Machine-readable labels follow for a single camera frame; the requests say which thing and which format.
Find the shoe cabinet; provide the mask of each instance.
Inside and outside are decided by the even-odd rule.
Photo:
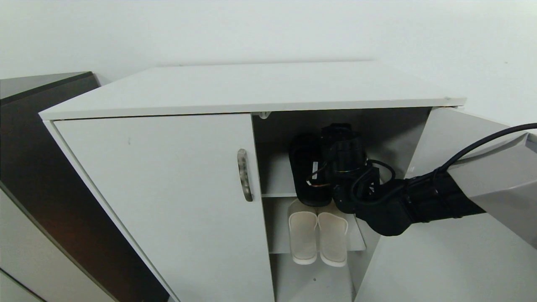
[[[464,103],[377,62],[282,63],[149,69],[40,114],[174,300],[353,301],[380,235],[349,215],[345,267],[292,261],[291,139],[350,123],[417,176],[506,127]]]

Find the metal handle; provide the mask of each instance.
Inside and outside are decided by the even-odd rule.
[[[250,181],[248,180],[248,168],[246,166],[246,150],[239,149],[237,152],[238,175],[241,178],[242,192],[247,202],[253,201],[252,191],[250,190]]]

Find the shoe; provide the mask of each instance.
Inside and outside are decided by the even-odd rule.
[[[317,210],[321,259],[330,266],[344,267],[347,264],[347,230],[349,223],[334,202]]]
[[[324,173],[308,177],[322,168],[323,155],[320,138],[314,134],[296,136],[289,147],[289,161],[293,173],[296,196],[307,206],[327,206],[332,200],[330,186],[325,184]]]
[[[317,214],[315,209],[293,201],[287,210],[291,255],[296,264],[312,264],[317,260]]]

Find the black shoe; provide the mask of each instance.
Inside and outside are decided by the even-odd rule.
[[[323,155],[321,140],[314,134],[296,136],[289,147],[289,161],[295,183],[296,196],[307,206],[327,206],[332,201],[331,189],[325,185],[324,173],[311,176],[322,169]]]

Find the white slipper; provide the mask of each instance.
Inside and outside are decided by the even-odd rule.
[[[296,199],[287,210],[291,255],[296,264],[312,264],[317,260],[317,214],[313,207]]]
[[[333,267],[347,264],[347,230],[349,223],[334,202],[319,208],[320,252],[324,263]]]

